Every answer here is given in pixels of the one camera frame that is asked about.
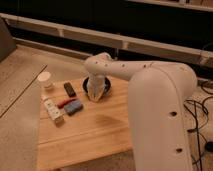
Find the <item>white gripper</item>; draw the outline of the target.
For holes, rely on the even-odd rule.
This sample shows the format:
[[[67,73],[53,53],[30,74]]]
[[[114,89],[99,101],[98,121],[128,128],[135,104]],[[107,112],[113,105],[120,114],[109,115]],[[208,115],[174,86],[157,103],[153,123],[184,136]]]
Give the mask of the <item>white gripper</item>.
[[[87,83],[89,99],[98,102],[105,91],[105,77],[102,75],[90,75]]]

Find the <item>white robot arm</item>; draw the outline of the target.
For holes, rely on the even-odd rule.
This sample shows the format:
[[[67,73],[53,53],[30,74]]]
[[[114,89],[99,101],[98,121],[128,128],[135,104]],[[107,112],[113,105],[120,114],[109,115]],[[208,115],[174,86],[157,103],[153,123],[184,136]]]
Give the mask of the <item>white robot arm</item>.
[[[85,61],[89,95],[101,76],[127,80],[128,118],[136,171],[193,171],[184,119],[184,101],[197,87],[186,64],[115,61],[100,53]]]

